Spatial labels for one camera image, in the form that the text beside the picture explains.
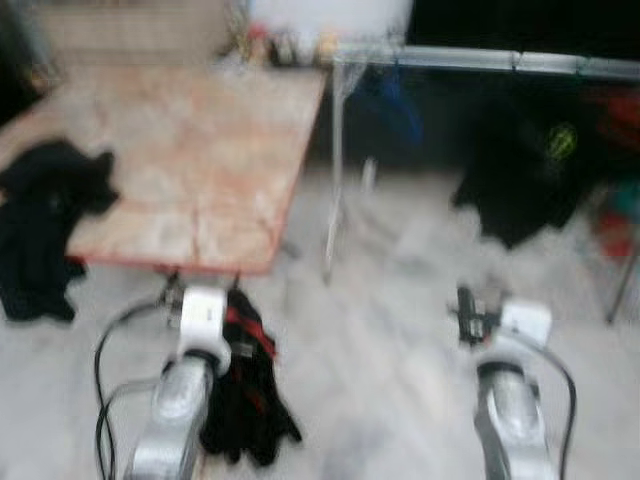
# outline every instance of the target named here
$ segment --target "black cloth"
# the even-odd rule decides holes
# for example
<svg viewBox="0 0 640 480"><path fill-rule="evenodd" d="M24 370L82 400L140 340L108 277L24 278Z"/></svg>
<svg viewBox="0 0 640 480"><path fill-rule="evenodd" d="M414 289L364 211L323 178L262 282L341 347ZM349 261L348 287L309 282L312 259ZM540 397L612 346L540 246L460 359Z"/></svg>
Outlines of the black cloth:
<svg viewBox="0 0 640 480"><path fill-rule="evenodd" d="M640 178L637 153L598 131L607 112L590 87L517 75L500 86L478 112L475 158L453 198L477 207L484 236L514 247L564 226L596 184Z"/></svg>
<svg viewBox="0 0 640 480"><path fill-rule="evenodd" d="M205 450L235 463L246 452L254 464L274 462L284 436L302 441L278 395L273 373L275 343L260 314L239 289L228 292L224 338L233 352L229 371L214 384L200 433Z"/></svg>
<svg viewBox="0 0 640 480"><path fill-rule="evenodd" d="M103 213L117 199L107 183L113 162L111 152L91 159L54 140L0 172L0 299L9 320L73 320L65 292L85 269L65 257L67 241L84 213Z"/></svg>

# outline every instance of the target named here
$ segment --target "black cable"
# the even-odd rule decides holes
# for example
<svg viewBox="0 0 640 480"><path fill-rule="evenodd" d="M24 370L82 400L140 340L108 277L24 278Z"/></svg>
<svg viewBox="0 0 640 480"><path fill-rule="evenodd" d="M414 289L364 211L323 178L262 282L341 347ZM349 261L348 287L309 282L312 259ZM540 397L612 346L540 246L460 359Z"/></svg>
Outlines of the black cable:
<svg viewBox="0 0 640 480"><path fill-rule="evenodd" d="M571 374L562 363L562 360L560 360L548 348L541 347L537 345L535 342L524 337L522 334L505 330L504 328L501 329L500 334L503 334L521 343L525 347L539 354L547 362L553 365L558 371L560 371L567 382L567 388L569 389L569 412L567 414L567 424L565 426L564 435L562 438L562 447L560 450L560 467L559 467L560 480L565 480L566 473L567 473L567 457L569 456L569 448L571 447L571 436L573 434L573 425L575 423L576 410L578 405L578 394L576 391L576 384L573 381Z"/></svg>
<svg viewBox="0 0 640 480"><path fill-rule="evenodd" d="M113 402L122 395L128 395L131 393L142 392L145 390L149 390L153 388L158 382L157 378L145 379L145 380L136 380L133 382L127 382L125 384L119 385L114 392L109 396L107 402L104 406L100 408L100 413L98 414L98 420L96 422L96 431L95 431L95 442L96 442L96 452L98 457L102 456L102 431L104 427L104 423L106 422L109 425L109 409ZM112 451L112 455L114 458L114 466L115 466L115 457L116 451ZM106 474L104 470L101 472L103 480L116 480L116 469L109 470L109 473Z"/></svg>
<svg viewBox="0 0 640 480"><path fill-rule="evenodd" d="M152 312L160 308L162 305L163 305L162 297L157 300L149 300L149 301L141 302L137 305L134 305L133 307L126 310L122 315L113 319L107 325L107 328L104 330L93 357L93 375L94 375L94 381L96 385L96 393L98 396L98 404L101 411L105 407L105 402L104 402L104 392L102 389L102 380L101 380L101 374L100 374L100 361L102 359L102 350L104 349L107 339L116 328L126 324L133 317ZM111 428L111 422L109 421L108 415L105 416L104 423L106 423L106 426L107 426L107 442L109 444L109 471L114 472L116 471L115 445L114 445L113 431ZM106 480L107 476L105 472L104 456L102 455L102 448L98 449L97 454L98 454L98 466L99 466L101 477L103 480Z"/></svg>

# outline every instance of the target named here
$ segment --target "white floor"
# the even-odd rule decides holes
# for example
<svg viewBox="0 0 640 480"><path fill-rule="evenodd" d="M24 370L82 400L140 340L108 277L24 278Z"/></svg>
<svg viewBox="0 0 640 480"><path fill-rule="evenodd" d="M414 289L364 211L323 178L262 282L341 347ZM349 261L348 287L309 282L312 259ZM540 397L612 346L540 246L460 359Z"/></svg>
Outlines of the white floor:
<svg viewBox="0 0 640 480"><path fill-rule="evenodd" d="M604 294L596 289L577 253L579 222L508 253L477 238L473 211L448 209L454 187L438 175L384 171L370 197L351 185L326 286L320 265L329 179L307 172L286 235L299 255L287 249L270 276L244 282L277 338L279 387L304 444L285 442L277 463L261 471L246 461L227 467L208 458L197 478L483 479L473 361L458 346L447 303L459 280L487 275L554 312L550 345L569 365L579 394L568 478L638 478L640 326L624 318L613 329L604 325L602 298L611 285ZM111 315L161 284L150 271L95 267L70 291L78 305L70 328L0 323L1 480L97 478L93 350ZM119 331L105 352L106 383L159 373L174 344L162 315ZM535 371L555 456L565 387L546 367ZM115 407L121 466L148 401L143 394Z"/></svg>

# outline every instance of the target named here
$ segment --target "yellow logo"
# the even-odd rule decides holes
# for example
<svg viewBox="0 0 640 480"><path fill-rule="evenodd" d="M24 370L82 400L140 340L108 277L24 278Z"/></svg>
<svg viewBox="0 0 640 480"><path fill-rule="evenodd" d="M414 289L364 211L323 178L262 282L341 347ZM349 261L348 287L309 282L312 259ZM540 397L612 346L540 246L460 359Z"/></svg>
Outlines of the yellow logo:
<svg viewBox="0 0 640 480"><path fill-rule="evenodd" d="M578 147L578 133L573 125L561 123L549 131L547 157L556 162L564 160Z"/></svg>

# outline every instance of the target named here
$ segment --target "wooden table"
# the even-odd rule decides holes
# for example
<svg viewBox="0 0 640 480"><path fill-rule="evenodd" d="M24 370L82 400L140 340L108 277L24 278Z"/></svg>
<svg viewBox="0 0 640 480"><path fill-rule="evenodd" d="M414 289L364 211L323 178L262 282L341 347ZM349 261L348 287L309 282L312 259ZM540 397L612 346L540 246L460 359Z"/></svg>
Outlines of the wooden table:
<svg viewBox="0 0 640 480"><path fill-rule="evenodd" d="M0 168L65 136L116 154L121 199L85 218L89 262L264 273L277 252L324 89L313 71L90 67L0 130Z"/></svg>

